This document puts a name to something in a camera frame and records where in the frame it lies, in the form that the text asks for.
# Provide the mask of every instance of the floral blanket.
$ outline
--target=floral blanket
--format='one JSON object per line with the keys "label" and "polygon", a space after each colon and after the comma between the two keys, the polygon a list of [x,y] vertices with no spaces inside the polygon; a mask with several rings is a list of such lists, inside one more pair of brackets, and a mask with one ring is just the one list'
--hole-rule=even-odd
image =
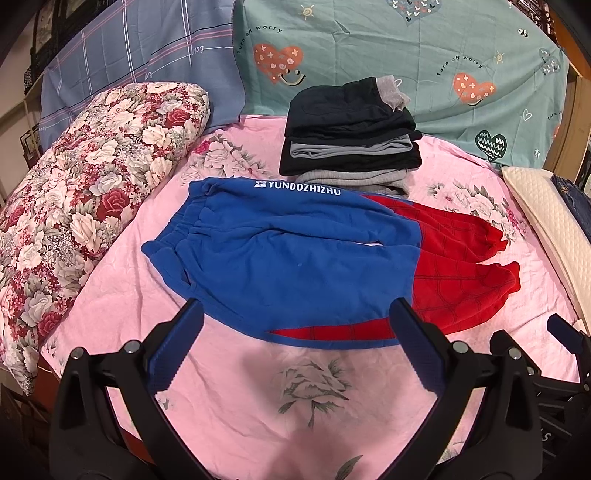
{"label": "floral blanket", "polygon": [[198,85],[133,83],[100,93],[8,198],[0,212],[0,359],[25,393],[40,342],[208,117]]}
{"label": "floral blanket", "polygon": [[[43,356],[61,374],[69,352],[115,351],[171,319],[184,300],[140,252],[187,197],[187,182],[277,177],[285,118],[249,116],[203,138],[188,163],[141,206],[95,267]],[[449,335],[487,352],[507,330],[550,377],[574,380],[573,357],[545,329],[552,313],[576,315],[538,239],[501,178],[486,162],[433,137],[419,141],[423,165],[409,175],[410,199],[481,216],[511,241],[488,262],[521,266],[521,291],[491,320]],[[121,425],[134,427],[119,393]],[[400,346],[324,351],[264,342],[210,317],[169,390],[157,401],[191,451],[217,478],[361,480],[378,478],[417,431],[434,402]],[[479,407],[473,395],[446,458],[467,438]]]}

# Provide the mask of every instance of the gray folded clothing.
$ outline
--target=gray folded clothing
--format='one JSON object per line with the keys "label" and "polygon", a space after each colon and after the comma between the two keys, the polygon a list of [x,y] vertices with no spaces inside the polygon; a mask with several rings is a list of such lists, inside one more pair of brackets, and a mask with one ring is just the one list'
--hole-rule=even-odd
{"label": "gray folded clothing", "polygon": [[394,155],[413,149],[413,142],[408,135],[392,138],[370,147],[348,145],[317,145],[292,142],[290,154],[293,158],[328,158],[339,155]]}
{"label": "gray folded clothing", "polygon": [[407,197],[406,175],[406,170],[366,172],[311,170],[297,177],[296,181],[299,183],[320,183],[331,187],[343,187],[368,193]]}

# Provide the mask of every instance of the black folded clothing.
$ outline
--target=black folded clothing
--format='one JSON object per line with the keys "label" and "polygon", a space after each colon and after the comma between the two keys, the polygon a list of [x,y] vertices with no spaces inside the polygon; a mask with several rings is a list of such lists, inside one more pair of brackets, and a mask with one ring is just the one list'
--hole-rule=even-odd
{"label": "black folded clothing", "polygon": [[290,155],[290,140],[285,139],[281,152],[279,174],[284,177],[302,175],[311,170],[333,170],[347,172],[402,170],[419,168],[423,163],[418,144],[413,149],[393,155],[338,155],[327,158],[293,158]]}
{"label": "black folded clothing", "polygon": [[290,103],[285,137],[303,144],[369,146],[416,130],[410,112],[392,110],[369,77],[342,87],[314,86]]}

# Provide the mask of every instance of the blue gripper pad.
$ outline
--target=blue gripper pad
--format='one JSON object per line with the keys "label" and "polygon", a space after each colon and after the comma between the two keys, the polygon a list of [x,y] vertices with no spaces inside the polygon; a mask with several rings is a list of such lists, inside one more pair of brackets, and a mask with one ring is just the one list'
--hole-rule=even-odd
{"label": "blue gripper pad", "polygon": [[394,300],[390,305],[390,325],[423,387],[441,396],[446,387],[445,362],[410,308],[401,299]]}
{"label": "blue gripper pad", "polygon": [[195,300],[148,361],[147,388],[151,395],[170,387],[174,376],[203,328],[203,305]]}
{"label": "blue gripper pad", "polygon": [[560,315],[551,315],[546,323],[546,328],[570,353],[573,355],[583,353],[580,333]]}

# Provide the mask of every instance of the black heart print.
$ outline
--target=black heart print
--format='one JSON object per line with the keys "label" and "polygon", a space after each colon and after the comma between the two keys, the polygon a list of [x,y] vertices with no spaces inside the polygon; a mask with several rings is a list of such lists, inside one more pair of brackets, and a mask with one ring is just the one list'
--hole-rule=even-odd
{"label": "black heart print", "polygon": [[491,134],[487,130],[483,130],[475,138],[476,146],[482,150],[489,161],[495,161],[503,158],[507,151],[507,139],[503,135]]}

